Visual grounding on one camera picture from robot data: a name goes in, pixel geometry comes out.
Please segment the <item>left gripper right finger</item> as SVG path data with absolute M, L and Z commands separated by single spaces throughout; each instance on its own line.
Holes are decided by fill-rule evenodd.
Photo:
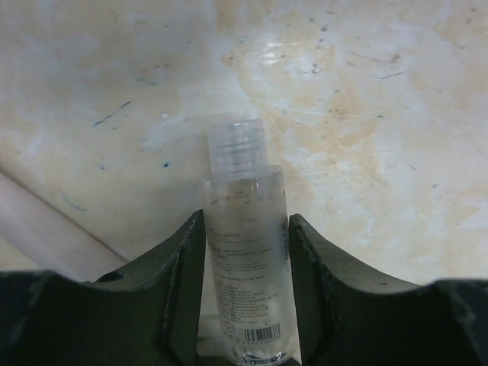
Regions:
M 289 221 L 305 365 L 485 365 L 487 282 L 417 285 L 365 264 L 301 215 Z

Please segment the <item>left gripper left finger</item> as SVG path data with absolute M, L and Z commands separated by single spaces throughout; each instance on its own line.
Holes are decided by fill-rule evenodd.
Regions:
M 1 274 L 3 365 L 194 365 L 205 228 L 193 213 L 167 240 L 94 282 Z

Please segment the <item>clear plastic bottle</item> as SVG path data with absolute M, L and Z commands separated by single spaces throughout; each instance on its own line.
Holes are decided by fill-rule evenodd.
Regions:
M 284 174 L 260 120 L 215 125 L 207 141 L 203 213 L 224 350 L 236 365 L 280 365 L 297 349 Z

